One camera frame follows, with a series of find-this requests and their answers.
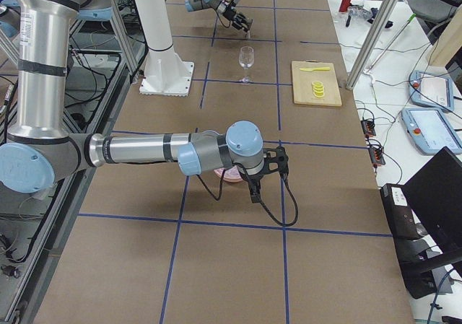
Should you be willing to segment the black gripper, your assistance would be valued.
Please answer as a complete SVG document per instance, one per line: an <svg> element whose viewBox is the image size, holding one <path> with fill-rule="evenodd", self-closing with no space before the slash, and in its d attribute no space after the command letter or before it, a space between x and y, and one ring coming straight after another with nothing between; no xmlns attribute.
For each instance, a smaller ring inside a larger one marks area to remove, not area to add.
<svg viewBox="0 0 462 324"><path fill-rule="evenodd" d="M261 175L264 177L277 172L283 183L287 185L289 177L288 161L289 157L283 146L263 148L263 168L261 170Z"/></svg>
<svg viewBox="0 0 462 324"><path fill-rule="evenodd" d="M250 32L253 20L237 11L240 0L222 0L222 16L237 30Z"/></svg>

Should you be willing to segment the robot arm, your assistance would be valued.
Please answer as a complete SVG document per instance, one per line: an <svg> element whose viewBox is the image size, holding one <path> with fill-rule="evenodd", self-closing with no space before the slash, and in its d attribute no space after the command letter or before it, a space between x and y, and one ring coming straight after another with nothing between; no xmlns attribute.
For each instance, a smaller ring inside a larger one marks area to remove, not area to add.
<svg viewBox="0 0 462 324"><path fill-rule="evenodd" d="M228 21L226 28L234 27L248 34L253 20L240 13L236 6L240 0L185 0L185 7L188 12L196 12L212 9L219 19L224 17Z"/></svg>
<svg viewBox="0 0 462 324"><path fill-rule="evenodd" d="M69 31L76 19L109 20L113 0L16 0L20 7L17 118L1 145L1 182L34 193L68 176L105 164L175 162L184 175L238 167L256 198L265 175L289 174L283 147L268 149L250 121L224 134L163 133L114 137L69 133L63 125Z"/></svg>

